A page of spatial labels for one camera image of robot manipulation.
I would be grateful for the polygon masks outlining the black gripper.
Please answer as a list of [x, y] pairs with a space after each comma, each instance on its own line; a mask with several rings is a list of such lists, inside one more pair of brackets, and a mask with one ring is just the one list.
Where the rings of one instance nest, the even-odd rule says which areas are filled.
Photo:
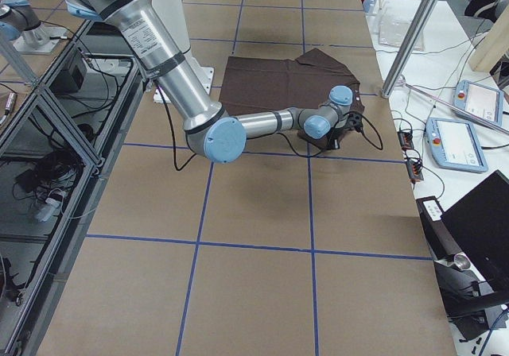
[[339, 145], [346, 133], [352, 130], [349, 118], [345, 118], [337, 123], [328, 133], [328, 144]]

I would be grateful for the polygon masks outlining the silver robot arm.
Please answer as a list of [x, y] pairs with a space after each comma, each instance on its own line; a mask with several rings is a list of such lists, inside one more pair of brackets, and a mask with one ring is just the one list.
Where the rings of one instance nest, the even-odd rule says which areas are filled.
[[247, 140], [304, 130], [320, 139], [343, 127], [354, 99], [346, 86], [335, 86], [326, 103], [316, 109], [284, 110], [230, 116], [210, 99], [184, 53], [178, 48], [153, 7], [153, 0], [66, 0], [77, 17], [113, 25], [141, 62], [146, 76], [169, 98], [183, 118], [188, 147], [215, 163], [230, 163]]

